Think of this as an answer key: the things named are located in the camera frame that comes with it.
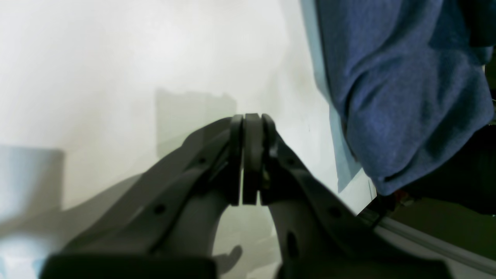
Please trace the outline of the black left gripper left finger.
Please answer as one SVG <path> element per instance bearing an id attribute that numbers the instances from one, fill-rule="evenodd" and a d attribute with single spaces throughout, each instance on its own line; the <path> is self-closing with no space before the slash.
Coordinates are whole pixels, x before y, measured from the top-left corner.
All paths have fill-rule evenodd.
<path id="1" fill-rule="evenodd" d="M 216 279 L 219 219 L 239 204 L 243 117 L 213 122 L 147 170 L 43 279 Z"/>

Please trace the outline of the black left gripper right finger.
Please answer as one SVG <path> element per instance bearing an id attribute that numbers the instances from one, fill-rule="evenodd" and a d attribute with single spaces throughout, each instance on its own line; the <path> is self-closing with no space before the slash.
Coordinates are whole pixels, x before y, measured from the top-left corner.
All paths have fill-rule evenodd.
<path id="1" fill-rule="evenodd" d="M 279 279 L 450 279 L 444 262 L 386 242 L 324 186 L 267 114 L 243 120 L 243 203 L 269 208 L 283 263 Z"/>

